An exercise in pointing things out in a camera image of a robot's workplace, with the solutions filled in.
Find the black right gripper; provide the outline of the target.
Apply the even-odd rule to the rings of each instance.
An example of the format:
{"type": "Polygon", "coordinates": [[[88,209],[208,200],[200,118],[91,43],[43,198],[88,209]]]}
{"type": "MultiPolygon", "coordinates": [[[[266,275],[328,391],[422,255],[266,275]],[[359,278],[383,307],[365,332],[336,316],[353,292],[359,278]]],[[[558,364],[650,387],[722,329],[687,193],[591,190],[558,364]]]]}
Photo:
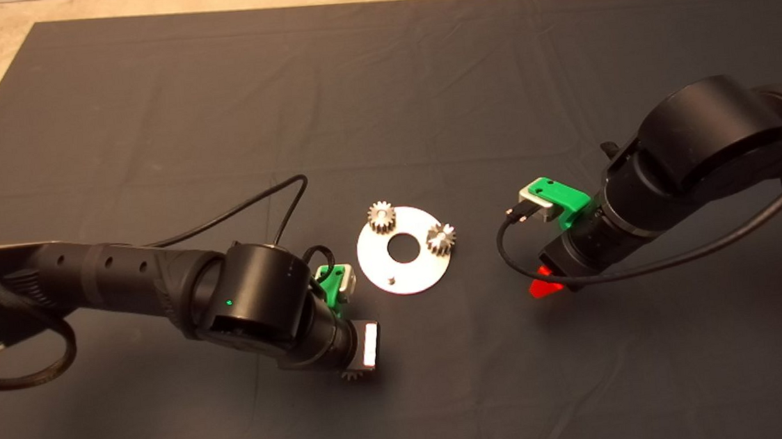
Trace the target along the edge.
{"type": "MultiPolygon", "coordinates": [[[[539,276],[599,276],[614,265],[612,229],[608,225],[571,228],[546,244],[539,254],[544,264],[537,268],[539,276]]],[[[566,288],[563,283],[535,279],[529,289],[531,297],[544,298],[566,288]]]]}

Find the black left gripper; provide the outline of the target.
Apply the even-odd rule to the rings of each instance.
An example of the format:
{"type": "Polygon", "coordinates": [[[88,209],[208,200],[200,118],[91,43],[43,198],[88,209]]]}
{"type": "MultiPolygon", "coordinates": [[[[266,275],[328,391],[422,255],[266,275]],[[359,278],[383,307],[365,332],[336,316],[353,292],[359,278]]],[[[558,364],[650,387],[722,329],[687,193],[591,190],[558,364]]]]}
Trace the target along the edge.
{"type": "Polygon", "coordinates": [[[352,334],[353,355],[342,374],[371,373],[377,370],[381,327],[373,320],[348,321],[352,334]]]}

